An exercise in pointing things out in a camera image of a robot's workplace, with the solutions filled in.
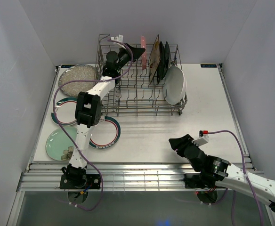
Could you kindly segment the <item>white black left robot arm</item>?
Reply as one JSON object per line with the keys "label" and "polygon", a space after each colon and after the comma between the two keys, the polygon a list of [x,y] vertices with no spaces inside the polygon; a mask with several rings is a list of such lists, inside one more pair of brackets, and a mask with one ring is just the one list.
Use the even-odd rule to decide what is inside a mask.
{"label": "white black left robot arm", "polygon": [[77,122],[74,150],[67,167],[62,168],[64,182],[62,186],[71,188],[84,188],[89,181],[86,167],[89,161],[84,157],[83,150],[89,146],[91,133],[101,118],[101,101],[110,90],[114,89],[121,79],[121,68],[128,62],[138,60],[146,51],[144,47],[135,48],[127,43],[122,45],[119,52],[109,51],[106,54],[106,62],[102,69],[102,77],[94,87],[86,92],[80,92],[77,97],[75,119]]}

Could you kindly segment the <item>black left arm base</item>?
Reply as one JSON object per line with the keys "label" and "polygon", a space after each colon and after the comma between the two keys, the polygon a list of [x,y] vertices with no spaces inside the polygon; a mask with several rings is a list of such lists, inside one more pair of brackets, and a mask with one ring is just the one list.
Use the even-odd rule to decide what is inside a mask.
{"label": "black left arm base", "polygon": [[75,168],[71,164],[62,167],[60,179],[60,189],[99,189],[101,178],[99,174],[87,174],[85,168]]}

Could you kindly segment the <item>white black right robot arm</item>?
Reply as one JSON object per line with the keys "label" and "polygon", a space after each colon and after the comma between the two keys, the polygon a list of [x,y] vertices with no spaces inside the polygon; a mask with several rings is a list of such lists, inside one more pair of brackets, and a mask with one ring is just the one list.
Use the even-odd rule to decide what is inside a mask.
{"label": "white black right robot arm", "polygon": [[197,139],[189,134],[169,139],[172,150],[188,159],[196,172],[192,176],[184,175],[185,187],[210,190],[215,187],[229,188],[254,197],[275,213],[275,180],[251,173],[245,166],[239,168],[220,157],[205,154],[200,146],[208,143],[210,134],[207,130],[201,130]]}

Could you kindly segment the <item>cream floral square plate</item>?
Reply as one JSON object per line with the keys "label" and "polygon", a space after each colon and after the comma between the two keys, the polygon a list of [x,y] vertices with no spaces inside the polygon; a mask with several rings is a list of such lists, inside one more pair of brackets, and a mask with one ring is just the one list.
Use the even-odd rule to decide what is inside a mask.
{"label": "cream floral square plate", "polygon": [[160,37],[156,36],[153,48],[149,56],[149,81],[153,81],[155,73],[157,71],[160,62]]}

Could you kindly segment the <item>grey wire dish rack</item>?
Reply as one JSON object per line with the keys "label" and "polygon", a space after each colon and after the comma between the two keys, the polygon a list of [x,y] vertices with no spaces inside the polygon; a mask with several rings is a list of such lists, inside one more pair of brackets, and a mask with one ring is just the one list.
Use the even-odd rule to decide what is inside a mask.
{"label": "grey wire dish rack", "polygon": [[[109,51],[119,52],[120,46],[107,42],[110,34],[98,36],[96,69],[102,74]],[[182,69],[178,44],[169,44],[170,66]],[[102,114],[105,116],[140,116],[140,115],[181,115],[187,103],[187,95],[175,105],[167,102],[167,91],[163,91],[165,79],[157,82],[157,76],[150,82],[149,63],[142,69],[142,59],[133,63],[121,81],[102,100]]]}

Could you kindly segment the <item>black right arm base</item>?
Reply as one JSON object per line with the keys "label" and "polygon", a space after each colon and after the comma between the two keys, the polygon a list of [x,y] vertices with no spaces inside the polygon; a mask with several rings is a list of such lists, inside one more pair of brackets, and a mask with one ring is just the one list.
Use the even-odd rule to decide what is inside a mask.
{"label": "black right arm base", "polygon": [[228,174],[185,174],[183,181],[185,183],[185,188],[200,188],[209,189],[216,186],[217,181],[222,181]]}

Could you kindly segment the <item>black floral square plate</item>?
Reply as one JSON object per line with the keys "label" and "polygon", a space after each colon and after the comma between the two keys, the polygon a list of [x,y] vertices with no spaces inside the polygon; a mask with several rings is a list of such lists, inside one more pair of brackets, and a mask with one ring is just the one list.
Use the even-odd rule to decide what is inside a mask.
{"label": "black floral square plate", "polygon": [[157,67],[157,84],[161,82],[165,71],[165,51],[163,42],[160,41],[160,61]]}

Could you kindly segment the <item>white plate steam logo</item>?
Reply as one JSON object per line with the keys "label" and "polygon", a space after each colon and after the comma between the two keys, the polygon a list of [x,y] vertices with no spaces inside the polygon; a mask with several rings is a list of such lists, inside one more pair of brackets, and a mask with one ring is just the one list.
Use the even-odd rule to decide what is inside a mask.
{"label": "white plate steam logo", "polygon": [[89,146],[104,150],[116,144],[121,136],[119,122],[110,116],[105,116],[94,127],[89,140]]}

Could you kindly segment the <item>white oval plate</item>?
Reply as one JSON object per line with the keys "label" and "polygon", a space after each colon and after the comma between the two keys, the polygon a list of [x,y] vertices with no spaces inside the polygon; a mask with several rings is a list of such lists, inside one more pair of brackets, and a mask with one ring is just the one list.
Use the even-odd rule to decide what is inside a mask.
{"label": "white oval plate", "polygon": [[171,66],[165,75],[163,86],[164,99],[170,104],[179,103],[186,94],[186,78],[183,71],[177,66]]}

